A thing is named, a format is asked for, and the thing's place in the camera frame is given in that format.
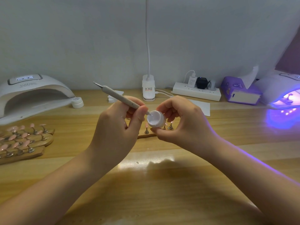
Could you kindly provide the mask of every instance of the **white cable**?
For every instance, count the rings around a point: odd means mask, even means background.
[[[164,92],[164,93],[167,93],[167,94],[169,94],[169,96],[171,96],[171,97],[173,97],[173,95],[171,94],[171,93],[169,93],[169,92],[166,92],[166,91],[164,91],[164,90],[160,90],[160,89],[155,89],[156,91],[162,91],[162,92]]]
[[[164,95],[166,95],[167,97],[170,97],[170,98],[173,97],[173,95],[167,95],[166,93],[159,92],[159,91],[156,91],[155,94],[164,94]]]
[[[190,71],[193,71],[193,73],[195,73],[194,70],[190,70]],[[188,72],[185,74],[185,78],[187,77],[187,74],[188,74],[190,71],[188,71]],[[183,81],[183,83],[184,83],[184,82],[185,82],[185,80]]]
[[[146,0],[146,16],[145,16],[145,25],[146,25],[146,43],[147,43],[147,53],[148,53],[148,78],[150,78],[150,49],[148,41],[148,0]]]

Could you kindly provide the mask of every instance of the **white paper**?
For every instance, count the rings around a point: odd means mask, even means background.
[[[209,102],[201,102],[197,100],[189,100],[196,106],[200,107],[205,116],[210,117],[210,103]]]
[[[118,93],[119,95],[123,95],[124,94],[123,91],[115,90],[115,92]],[[117,102],[117,99],[114,98],[114,97],[112,97],[111,95],[107,96],[107,98],[108,98],[108,102],[109,103],[115,103],[115,102]]]
[[[238,78],[242,79],[246,89],[248,89],[251,86],[251,84],[253,83],[253,81],[256,79],[258,69],[259,69],[258,66],[254,66],[253,70],[249,74],[247,74],[245,76],[238,76]]]

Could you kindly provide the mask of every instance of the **wooden tabletop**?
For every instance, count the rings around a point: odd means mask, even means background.
[[[65,106],[12,124],[46,123],[48,128],[55,128],[54,142],[41,157],[0,166],[0,202],[39,181],[89,145],[99,114],[110,104],[100,90],[74,93],[82,97],[84,107]],[[124,94],[142,98],[141,90],[125,90]],[[146,103],[149,110],[166,99],[159,96]],[[223,97],[220,102],[189,98],[211,104],[211,117],[207,118],[220,136],[300,182],[298,123],[292,127],[277,123],[279,119],[274,120],[274,114],[264,106],[229,103]],[[268,222],[215,167],[152,137],[138,139],[129,155],[88,189],[58,224]]]

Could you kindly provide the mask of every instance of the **stack of white pads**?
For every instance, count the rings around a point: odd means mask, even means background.
[[[123,95],[124,92],[123,91],[117,91],[115,90],[116,93],[120,94],[120,95]],[[111,95],[107,96],[108,97],[108,103],[114,103],[114,102],[117,102],[118,100],[114,97],[112,97]]]

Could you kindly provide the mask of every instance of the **purple tissue box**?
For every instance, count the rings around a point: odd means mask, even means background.
[[[256,105],[262,95],[262,92],[254,84],[246,89],[242,79],[233,76],[224,77],[221,90],[227,101],[232,103]]]

